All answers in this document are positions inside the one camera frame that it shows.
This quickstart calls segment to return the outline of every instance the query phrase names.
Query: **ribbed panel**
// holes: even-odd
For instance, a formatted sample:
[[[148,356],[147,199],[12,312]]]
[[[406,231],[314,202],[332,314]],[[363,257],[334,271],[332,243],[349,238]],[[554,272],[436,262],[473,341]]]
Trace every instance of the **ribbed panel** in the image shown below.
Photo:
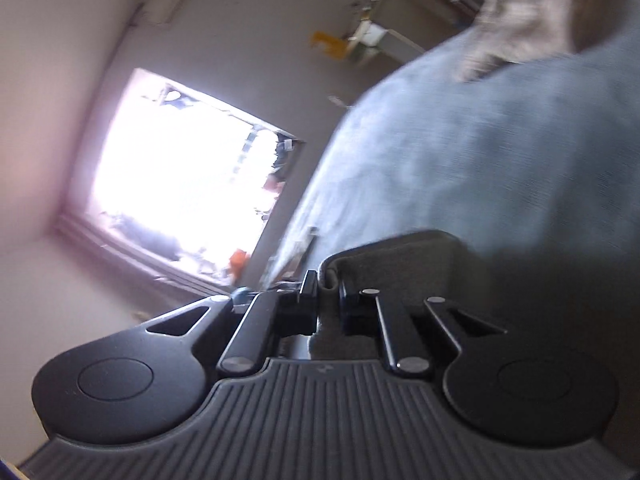
[[[144,444],[55,439],[23,467],[33,480],[626,480],[596,441],[526,450],[486,439],[427,383],[379,362],[274,360],[218,384],[205,409]]]

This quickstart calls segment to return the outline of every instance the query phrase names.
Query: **bed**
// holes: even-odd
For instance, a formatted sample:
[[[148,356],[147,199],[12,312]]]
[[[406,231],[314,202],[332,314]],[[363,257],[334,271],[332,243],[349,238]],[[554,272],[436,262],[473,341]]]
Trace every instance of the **bed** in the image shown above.
[[[421,230],[462,240],[495,313],[606,362],[621,384],[608,442],[640,463],[640,0],[604,0],[596,46],[452,73],[466,34],[371,89],[334,134],[274,260]]]

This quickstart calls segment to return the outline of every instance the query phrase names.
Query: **beige cloth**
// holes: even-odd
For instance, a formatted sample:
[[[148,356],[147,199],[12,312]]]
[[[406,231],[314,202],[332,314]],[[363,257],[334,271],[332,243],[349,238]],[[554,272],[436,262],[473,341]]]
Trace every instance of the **beige cloth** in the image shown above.
[[[505,62],[581,50],[595,26],[598,0],[485,0],[455,77],[472,81]]]

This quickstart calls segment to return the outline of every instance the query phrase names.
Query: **wall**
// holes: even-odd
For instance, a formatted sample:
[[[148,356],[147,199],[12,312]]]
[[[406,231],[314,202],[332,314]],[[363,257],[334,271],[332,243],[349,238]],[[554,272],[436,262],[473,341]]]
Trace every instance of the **wall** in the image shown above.
[[[57,211],[82,120],[138,0],[0,0],[0,251]]]
[[[223,100],[302,139],[298,159],[254,261],[272,253],[329,138],[344,114],[329,102],[353,101],[396,68],[382,57],[365,70],[331,60],[309,47],[315,30],[340,36],[348,6],[333,0],[186,0],[168,27],[133,28],[107,74],[91,116],[70,202],[78,209],[90,192],[102,143],[132,70],[145,68]],[[257,283],[255,273],[245,276]]]
[[[139,322],[167,304],[57,237],[0,257],[0,456],[18,463],[46,441],[31,382],[60,352]]]

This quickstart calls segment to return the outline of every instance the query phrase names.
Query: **black gripper pad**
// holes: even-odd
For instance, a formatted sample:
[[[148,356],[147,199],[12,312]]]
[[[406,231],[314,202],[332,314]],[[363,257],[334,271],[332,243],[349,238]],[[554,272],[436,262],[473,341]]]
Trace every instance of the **black gripper pad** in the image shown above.
[[[270,360],[219,381],[203,408],[130,446],[54,438],[22,465],[31,480],[627,480],[595,439],[508,446],[461,424],[424,381],[379,361]]]

